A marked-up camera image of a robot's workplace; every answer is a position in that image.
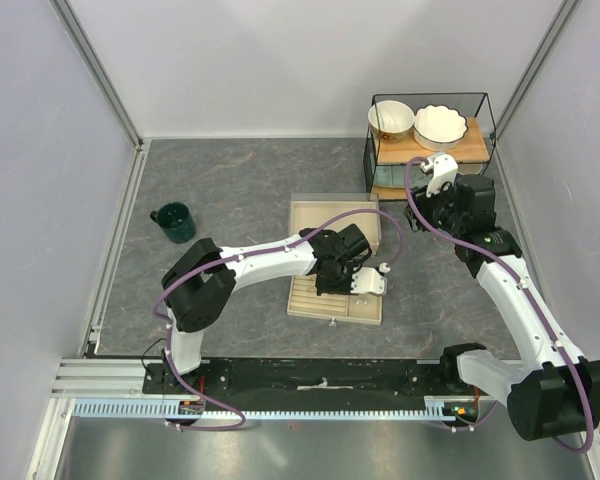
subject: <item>bowl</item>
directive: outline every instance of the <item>bowl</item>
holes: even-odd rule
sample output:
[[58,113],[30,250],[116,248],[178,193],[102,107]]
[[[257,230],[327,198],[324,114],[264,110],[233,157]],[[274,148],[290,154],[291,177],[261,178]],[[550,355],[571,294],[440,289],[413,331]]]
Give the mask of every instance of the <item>bowl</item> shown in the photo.
[[467,134],[467,119],[445,105],[418,110],[413,125],[416,142],[427,150],[442,152],[455,147]]
[[411,129],[415,116],[404,103],[384,100],[371,106],[367,118],[376,136],[385,142],[397,142]]

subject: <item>glass display case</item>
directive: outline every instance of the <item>glass display case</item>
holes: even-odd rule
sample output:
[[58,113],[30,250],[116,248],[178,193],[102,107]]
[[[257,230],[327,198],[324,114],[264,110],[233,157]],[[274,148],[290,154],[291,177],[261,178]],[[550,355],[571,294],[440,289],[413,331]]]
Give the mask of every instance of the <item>glass display case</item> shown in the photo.
[[[385,100],[402,102],[413,110],[428,105],[444,105],[467,119],[467,132],[447,153],[453,155],[461,173],[482,173],[493,157],[496,146],[496,127],[489,95],[471,93],[408,93],[376,94],[371,107]],[[405,164],[416,156],[433,153],[420,146],[413,128],[398,141],[386,141],[369,127],[364,149],[364,174],[367,192],[375,193],[381,201],[406,200],[404,192]],[[423,184],[419,170],[414,171],[412,184]]]

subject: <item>table surface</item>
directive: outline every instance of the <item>table surface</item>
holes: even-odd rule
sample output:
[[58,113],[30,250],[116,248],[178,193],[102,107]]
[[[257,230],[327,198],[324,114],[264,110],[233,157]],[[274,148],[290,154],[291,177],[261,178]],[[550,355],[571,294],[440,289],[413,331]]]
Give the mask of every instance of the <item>table surface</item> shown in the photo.
[[[569,436],[572,444],[582,442]],[[499,407],[474,433],[425,422],[248,422],[179,433],[161,421],[74,418],[57,480],[593,480],[586,455],[525,442]]]
[[[150,220],[165,203],[186,203],[198,228],[194,240],[244,246],[285,238],[292,193],[364,192],[364,139],[232,139],[153,141],[131,214],[103,321],[98,354],[140,355],[164,337],[150,313],[160,279],[192,245],[175,245]],[[498,224],[514,231],[500,175]],[[403,202],[382,203],[402,216]],[[382,219],[376,261],[398,245]],[[406,232],[405,251],[388,274],[380,326],[340,322],[336,327],[286,313],[289,278],[233,294],[211,325],[208,356],[436,358],[448,345],[481,342],[496,356],[519,358],[500,314],[455,257],[453,247],[428,233]],[[159,346],[150,353],[157,353]]]

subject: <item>wooden shelf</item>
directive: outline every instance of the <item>wooden shelf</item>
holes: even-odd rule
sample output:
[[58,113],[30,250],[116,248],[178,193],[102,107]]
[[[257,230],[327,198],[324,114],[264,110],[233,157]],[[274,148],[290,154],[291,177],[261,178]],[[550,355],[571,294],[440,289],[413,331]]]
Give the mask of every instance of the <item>wooden shelf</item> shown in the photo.
[[[468,118],[467,124],[469,131],[465,137],[447,153],[452,155],[458,163],[484,163],[489,161],[489,151],[484,142],[478,119],[475,117]],[[413,137],[413,129],[399,142],[389,143],[380,140],[379,147],[378,165],[404,164],[413,157],[427,157],[433,153],[431,150],[422,148],[416,142]]]
[[371,193],[378,195],[378,200],[406,200],[407,194],[404,188],[394,187],[381,187],[380,185],[374,185],[371,189]]

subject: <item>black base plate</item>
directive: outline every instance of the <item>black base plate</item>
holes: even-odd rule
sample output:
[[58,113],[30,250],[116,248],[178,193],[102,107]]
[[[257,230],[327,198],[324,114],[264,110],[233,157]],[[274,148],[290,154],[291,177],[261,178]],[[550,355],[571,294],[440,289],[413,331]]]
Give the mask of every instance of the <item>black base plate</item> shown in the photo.
[[[438,363],[418,360],[205,358],[184,379],[248,411],[411,410],[422,409],[427,395],[474,394],[468,385],[445,384]],[[346,388],[298,389],[325,380],[329,387]],[[189,394],[163,363],[148,365],[142,392]]]

